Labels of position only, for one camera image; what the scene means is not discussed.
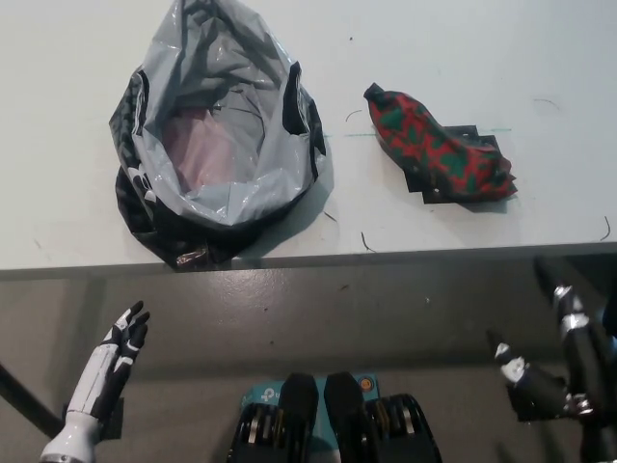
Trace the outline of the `black and white right hand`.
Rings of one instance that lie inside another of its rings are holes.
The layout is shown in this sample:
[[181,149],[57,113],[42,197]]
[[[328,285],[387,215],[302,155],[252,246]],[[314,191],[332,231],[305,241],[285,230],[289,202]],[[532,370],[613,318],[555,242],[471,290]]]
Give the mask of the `black and white right hand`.
[[487,341],[507,388],[544,416],[610,422],[616,414],[616,378],[600,333],[574,286],[554,273],[544,259],[533,263],[556,326],[570,381],[561,383],[533,366],[495,330]]

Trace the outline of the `white and black left hand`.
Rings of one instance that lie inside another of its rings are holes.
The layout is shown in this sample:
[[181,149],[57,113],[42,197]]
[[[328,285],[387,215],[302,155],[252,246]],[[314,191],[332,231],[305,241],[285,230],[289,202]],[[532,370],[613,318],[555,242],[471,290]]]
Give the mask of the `white and black left hand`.
[[72,398],[67,414],[82,413],[106,422],[113,414],[131,369],[145,344],[149,312],[143,301],[127,309],[93,350]]

